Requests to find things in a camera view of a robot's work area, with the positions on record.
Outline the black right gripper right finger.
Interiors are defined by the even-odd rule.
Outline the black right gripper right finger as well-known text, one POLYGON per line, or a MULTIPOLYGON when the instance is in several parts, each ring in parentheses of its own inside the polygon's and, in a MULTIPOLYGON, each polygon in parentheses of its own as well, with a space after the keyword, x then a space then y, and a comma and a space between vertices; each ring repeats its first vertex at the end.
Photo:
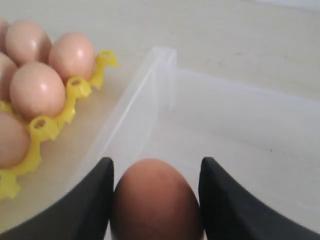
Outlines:
POLYGON ((212 157, 201 162, 198 195, 209 240, 318 240, 320 235, 273 210, 212 157))

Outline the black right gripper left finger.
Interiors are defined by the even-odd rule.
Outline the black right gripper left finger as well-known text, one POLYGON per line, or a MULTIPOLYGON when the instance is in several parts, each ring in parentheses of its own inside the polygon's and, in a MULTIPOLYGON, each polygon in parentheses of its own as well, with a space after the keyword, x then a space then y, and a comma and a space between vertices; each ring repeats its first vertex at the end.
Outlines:
POLYGON ((70 192, 2 240, 102 240, 111 216, 114 163, 103 157, 70 192))

